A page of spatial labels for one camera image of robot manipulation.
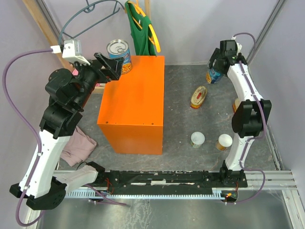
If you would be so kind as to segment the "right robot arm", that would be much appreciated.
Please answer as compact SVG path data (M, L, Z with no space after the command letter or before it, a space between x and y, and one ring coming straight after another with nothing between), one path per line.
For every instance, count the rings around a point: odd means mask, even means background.
M271 101L265 100L257 91L247 63L241 53L216 48L208 68L213 73L226 75L233 83L240 101L232 117L233 144L219 172L219 182L225 187L239 184L246 187L244 161L256 139L266 135L266 123L271 112Z

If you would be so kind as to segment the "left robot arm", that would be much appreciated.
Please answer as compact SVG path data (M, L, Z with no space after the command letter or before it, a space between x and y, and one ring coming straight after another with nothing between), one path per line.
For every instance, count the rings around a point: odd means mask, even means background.
M75 62L78 75L61 68L52 72L45 86L50 95L49 105L40 121L35 155L24 179L10 187L17 198L26 198L33 210L56 208L65 195L86 184L101 186L105 169L95 162L68 175L53 175L61 153L82 118L84 106L97 83L119 80L124 59L108 59L101 53L88 64Z

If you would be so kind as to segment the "blue soup can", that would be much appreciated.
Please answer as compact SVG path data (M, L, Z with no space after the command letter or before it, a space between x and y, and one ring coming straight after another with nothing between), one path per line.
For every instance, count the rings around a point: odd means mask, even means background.
M132 60L129 45L122 39L112 40L107 45L107 52L111 59L123 57L122 74L126 74L132 69Z

